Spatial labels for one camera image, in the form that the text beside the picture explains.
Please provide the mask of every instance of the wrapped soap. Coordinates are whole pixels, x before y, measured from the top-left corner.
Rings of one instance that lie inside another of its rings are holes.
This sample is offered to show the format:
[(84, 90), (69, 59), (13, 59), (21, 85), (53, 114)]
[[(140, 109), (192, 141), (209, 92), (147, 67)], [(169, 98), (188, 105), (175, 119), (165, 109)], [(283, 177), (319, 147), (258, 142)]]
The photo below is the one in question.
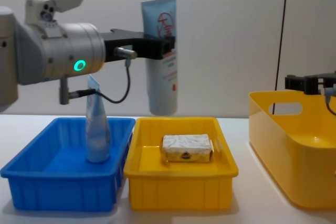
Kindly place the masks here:
[(214, 151), (207, 134), (165, 135), (162, 154), (170, 162), (210, 162)]

